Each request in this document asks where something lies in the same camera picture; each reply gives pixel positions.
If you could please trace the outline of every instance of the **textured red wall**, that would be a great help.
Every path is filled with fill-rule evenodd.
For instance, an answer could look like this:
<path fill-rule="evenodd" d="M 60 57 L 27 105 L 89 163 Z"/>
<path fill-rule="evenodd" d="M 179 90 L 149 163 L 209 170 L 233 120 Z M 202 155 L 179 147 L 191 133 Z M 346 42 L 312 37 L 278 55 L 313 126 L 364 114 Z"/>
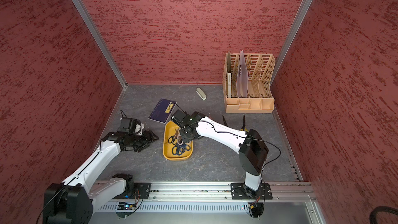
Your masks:
<path fill-rule="evenodd" d="M 398 208 L 397 33 L 398 0 L 314 0 L 272 84 L 329 224 Z"/>
<path fill-rule="evenodd" d="M 83 0 L 128 83 L 221 83 L 225 53 L 278 55 L 302 0 Z"/>
<path fill-rule="evenodd" d="M 121 91 L 71 0 L 0 0 L 0 222 L 34 223 Z"/>

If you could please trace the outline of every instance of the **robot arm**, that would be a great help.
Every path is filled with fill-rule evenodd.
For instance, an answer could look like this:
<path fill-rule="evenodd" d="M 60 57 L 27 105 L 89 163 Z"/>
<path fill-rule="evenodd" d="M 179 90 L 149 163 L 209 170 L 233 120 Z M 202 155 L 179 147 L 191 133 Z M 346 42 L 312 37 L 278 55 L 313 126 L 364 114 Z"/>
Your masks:
<path fill-rule="evenodd" d="M 88 223 L 92 214 L 110 199 L 133 190 L 131 175 L 117 174 L 90 192 L 97 177 L 123 150 L 142 151 L 159 139 L 133 118 L 122 118 L 117 132 L 108 133 L 97 150 L 62 183 L 51 184 L 44 194 L 43 224 Z"/>
<path fill-rule="evenodd" d="M 249 196 L 255 196 L 261 183 L 262 167 L 267 159 L 268 147 L 262 142 L 257 131 L 238 131 L 194 112 L 188 115 L 177 110 L 172 121 L 180 128 L 182 142 L 190 142 L 200 137 L 212 138 L 239 155 L 242 168 L 246 171 L 245 186 Z"/>

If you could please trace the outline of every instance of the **scissors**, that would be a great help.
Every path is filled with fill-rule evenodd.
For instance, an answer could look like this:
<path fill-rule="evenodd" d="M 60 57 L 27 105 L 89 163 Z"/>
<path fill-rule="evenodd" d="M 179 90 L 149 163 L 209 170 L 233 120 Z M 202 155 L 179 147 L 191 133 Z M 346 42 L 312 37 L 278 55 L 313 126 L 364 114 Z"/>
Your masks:
<path fill-rule="evenodd" d="M 178 130 L 176 130 L 176 134 L 174 134 L 173 136 L 169 137 L 169 139 L 167 140 L 167 142 L 169 144 L 173 144 L 176 145 L 178 143 Z"/>
<path fill-rule="evenodd" d="M 172 154 L 181 156 L 185 151 L 190 151 L 190 150 L 191 150 L 191 146 L 189 146 L 188 144 L 178 144 L 178 142 L 177 142 L 172 148 Z"/>

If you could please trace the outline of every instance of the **paper document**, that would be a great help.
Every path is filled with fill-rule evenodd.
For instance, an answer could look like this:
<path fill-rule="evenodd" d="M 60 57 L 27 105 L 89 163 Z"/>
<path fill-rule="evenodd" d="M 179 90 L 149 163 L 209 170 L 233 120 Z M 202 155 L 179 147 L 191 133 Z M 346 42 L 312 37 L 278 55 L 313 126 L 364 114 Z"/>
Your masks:
<path fill-rule="evenodd" d="M 236 80 L 236 91 L 238 92 L 238 97 L 247 98 L 249 73 L 246 67 L 246 61 L 243 50 L 241 50 L 240 52 L 238 69 L 239 71 L 238 71 L 238 78 Z"/>
<path fill-rule="evenodd" d="M 231 54 L 228 51 L 228 54 L 226 55 L 226 74 L 227 74 L 227 90 L 228 90 L 228 98 L 231 98 L 231 86 L 232 86 L 232 82 L 231 82 L 231 72 L 232 72 L 232 68 L 231 68 Z"/>

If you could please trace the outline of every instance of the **black-handled scissors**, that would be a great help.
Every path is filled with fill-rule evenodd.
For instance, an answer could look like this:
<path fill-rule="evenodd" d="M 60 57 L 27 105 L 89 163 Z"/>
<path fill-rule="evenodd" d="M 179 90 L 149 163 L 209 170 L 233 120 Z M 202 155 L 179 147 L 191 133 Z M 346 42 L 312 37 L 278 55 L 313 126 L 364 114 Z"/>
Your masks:
<path fill-rule="evenodd" d="M 169 140 L 167 140 L 167 142 L 169 143 L 169 144 L 174 144 L 174 145 L 176 145 L 177 144 L 177 137 L 175 137 L 175 135 L 173 135 L 173 136 L 171 136 L 171 137 L 169 137 Z"/>

